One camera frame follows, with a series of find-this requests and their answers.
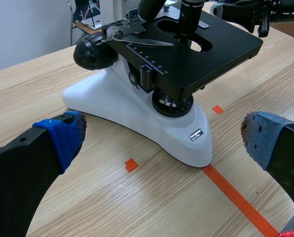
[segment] screw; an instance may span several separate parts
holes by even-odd
[[[163,8],[164,8],[164,12],[168,12],[168,10],[170,8],[170,5],[169,4],[165,4]]]
[[[124,24],[125,25],[128,25],[129,22],[130,22],[130,18],[129,17],[124,17],[123,20],[124,20]]]

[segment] orange tape marker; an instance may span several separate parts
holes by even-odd
[[[224,110],[219,105],[216,105],[215,107],[213,107],[212,110],[214,110],[214,112],[218,115],[224,112]]]
[[[130,159],[125,162],[126,164],[126,170],[130,173],[134,171],[139,165],[134,161],[134,159]]]
[[[277,230],[212,165],[202,170],[265,237],[279,235]]]

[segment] black microscope stage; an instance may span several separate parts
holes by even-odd
[[[173,47],[144,46],[116,40],[108,44],[129,62],[129,68],[134,67],[134,71],[140,72],[141,86],[147,87],[144,89],[159,87],[174,100],[183,100],[256,56],[263,44],[261,39],[206,12],[202,12],[201,21],[209,28],[198,27],[188,38],[201,46],[200,52],[179,41],[178,20],[166,16],[142,23],[146,31],[134,36],[169,42],[174,44]],[[112,25],[121,23],[106,25],[103,31],[106,33]]]

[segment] table surface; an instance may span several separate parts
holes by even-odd
[[[32,123],[66,111],[62,91],[93,73],[74,47],[0,71],[0,146]],[[213,140],[212,165],[278,230],[294,215],[283,189],[248,156],[244,116],[265,110],[294,120],[294,38],[275,29],[260,53],[194,94]],[[217,115],[212,107],[225,111]],[[200,168],[110,121],[86,116],[83,148],[43,198],[29,237],[261,236]],[[132,173],[125,161],[135,159]]]

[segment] microscope base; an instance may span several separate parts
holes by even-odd
[[[152,106],[152,93],[128,86],[109,69],[67,88],[63,100],[69,109],[140,133],[187,165],[204,167],[212,160],[210,127],[196,103],[183,117],[162,116]]]

